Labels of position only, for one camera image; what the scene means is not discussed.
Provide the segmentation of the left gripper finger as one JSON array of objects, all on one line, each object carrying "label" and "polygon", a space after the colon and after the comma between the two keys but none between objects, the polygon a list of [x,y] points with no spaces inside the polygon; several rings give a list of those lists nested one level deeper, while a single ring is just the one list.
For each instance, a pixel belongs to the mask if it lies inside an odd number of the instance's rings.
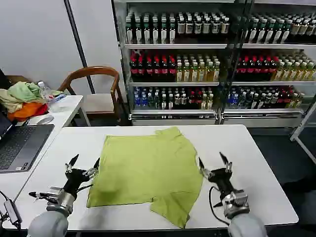
[{"label": "left gripper finger", "polygon": [[94,166],[83,173],[85,178],[92,179],[97,173],[99,169],[100,158],[97,159]]},{"label": "left gripper finger", "polygon": [[75,175],[75,174],[79,173],[79,170],[74,168],[74,165],[77,162],[78,157],[79,157],[79,154],[75,155],[73,158],[71,158],[69,163],[65,164],[65,168],[66,168],[65,175],[66,176]]}]

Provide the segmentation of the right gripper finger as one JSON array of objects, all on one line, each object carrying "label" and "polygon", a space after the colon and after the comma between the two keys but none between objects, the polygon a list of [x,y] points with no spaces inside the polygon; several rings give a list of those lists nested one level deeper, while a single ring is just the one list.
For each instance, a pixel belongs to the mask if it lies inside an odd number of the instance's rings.
[{"label": "right gripper finger", "polygon": [[199,165],[199,169],[200,169],[200,173],[202,174],[202,176],[209,182],[213,182],[212,178],[214,176],[214,173],[210,170],[208,170],[207,168],[205,168],[202,160],[200,159],[200,157],[198,157],[198,165]]},{"label": "right gripper finger", "polygon": [[221,171],[224,171],[226,173],[230,173],[232,174],[233,173],[233,163],[232,162],[229,162],[227,157],[222,153],[222,152],[219,152],[220,154],[220,157],[225,165],[224,168],[220,168]]}]

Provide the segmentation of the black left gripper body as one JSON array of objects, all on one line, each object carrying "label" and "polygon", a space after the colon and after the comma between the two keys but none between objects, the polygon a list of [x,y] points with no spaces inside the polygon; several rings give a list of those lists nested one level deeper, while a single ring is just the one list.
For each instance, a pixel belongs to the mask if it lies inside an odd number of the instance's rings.
[{"label": "black left gripper body", "polygon": [[87,176],[84,173],[85,170],[82,169],[72,169],[71,172],[67,172],[67,182],[63,190],[71,194],[74,198],[77,198],[77,192],[81,184],[87,181]]}]

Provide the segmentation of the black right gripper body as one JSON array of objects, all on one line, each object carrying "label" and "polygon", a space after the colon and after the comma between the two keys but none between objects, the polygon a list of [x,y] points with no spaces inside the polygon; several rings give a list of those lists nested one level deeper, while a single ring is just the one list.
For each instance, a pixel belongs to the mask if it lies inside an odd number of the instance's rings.
[{"label": "black right gripper body", "polygon": [[232,192],[234,190],[230,182],[232,174],[231,171],[227,171],[225,168],[215,169],[211,171],[208,180],[215,183],[220,192]]}]

